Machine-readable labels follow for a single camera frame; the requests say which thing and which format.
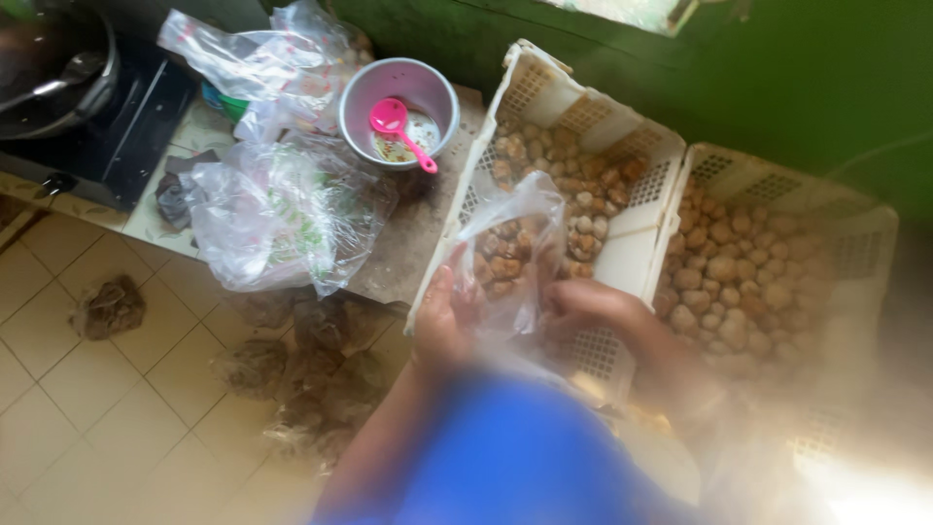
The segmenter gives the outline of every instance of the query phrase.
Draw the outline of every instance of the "person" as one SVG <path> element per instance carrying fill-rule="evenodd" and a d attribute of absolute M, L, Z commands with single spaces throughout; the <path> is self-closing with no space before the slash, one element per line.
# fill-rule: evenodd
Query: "person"
<path fill-rule="evenodd" d="M 740 437 L 726 386 L 639 299 L 588 279 L 543 296 L 548 336 L 610 327 L 656 379 L 703 475 L 699 508 L 667 498 L 570 396 L 476 371 L 474 320 L 442 265 L 416 313 L 411 359 L 343 453 L 313 523 L 827 523 L 779 445 Z"/>

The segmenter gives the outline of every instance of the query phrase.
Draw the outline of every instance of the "countertop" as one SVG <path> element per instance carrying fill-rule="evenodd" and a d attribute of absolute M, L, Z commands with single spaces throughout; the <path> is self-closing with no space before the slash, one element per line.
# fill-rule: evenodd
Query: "countertop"
<path fill-rule="evenodd" d="M 413 304 L 440 239 L 470 145 L 486 114 L 480 92 L 456 85 L 454 88 L 460 100 L 460 129 L 437 159 L 438 172 L 428 175 L 411 170 L 387 174 L 397 184 L 398 206 L 346 291 L 396 310 L 405 310 Z M 214 149 L 222 157 L 236 143 L 232 131 L 230 122 L 200 97 L 192 102 L 131 213 L 68 193 L 35 199 L 38 184 L 4 172 L 0 172 L 0 193 L 200 260 L 200 251 L 191 242 L 193 231 L 177 230 L 159 216 L 155 190 L 165 173 L 168 156 L 190 158 Z"/>

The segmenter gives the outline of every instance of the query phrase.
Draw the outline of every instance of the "green painted wall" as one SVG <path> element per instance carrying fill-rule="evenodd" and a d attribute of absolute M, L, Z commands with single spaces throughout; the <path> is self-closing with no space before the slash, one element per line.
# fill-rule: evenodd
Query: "green painted wall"
<path fill-rule="evenodd" d="M 369 34 L 377 57 L 424 60 L 487 99 L 508 45 L 524 37 L 688 142 L 814 175 L 926 134 L 837 178 L 905 218 L 933 220 L 933 2 L 755 0 L 747 22 L 715 4 L 674 39 L 533 0 L 330 4 Z"/>

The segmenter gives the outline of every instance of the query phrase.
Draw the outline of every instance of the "frying pan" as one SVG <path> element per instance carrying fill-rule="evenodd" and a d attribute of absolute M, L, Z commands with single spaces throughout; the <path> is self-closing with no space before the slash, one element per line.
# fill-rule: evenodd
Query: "frying pan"
<path fill-rule="evenodd" d="M 30 20 L 0 14 L 0 100 L 58 78 L 82 51 L 107 57 L 100 73 L 0 113 L 0 140 L 54 136 L 81 124 L 106 106 L 119 73 L 113 27 L 92 7 L 62 0 L 46 3 Z"/>

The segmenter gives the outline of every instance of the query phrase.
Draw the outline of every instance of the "gas stove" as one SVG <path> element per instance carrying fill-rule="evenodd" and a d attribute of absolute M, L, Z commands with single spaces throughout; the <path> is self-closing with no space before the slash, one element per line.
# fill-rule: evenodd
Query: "gas stove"
<path fill-rule="evenodd" d="M 51 138 L 0 141 L 0 171 L 130 211 L 197 92 L 155 44 L 117 36 L 120 71 L 107 106 Z"/>

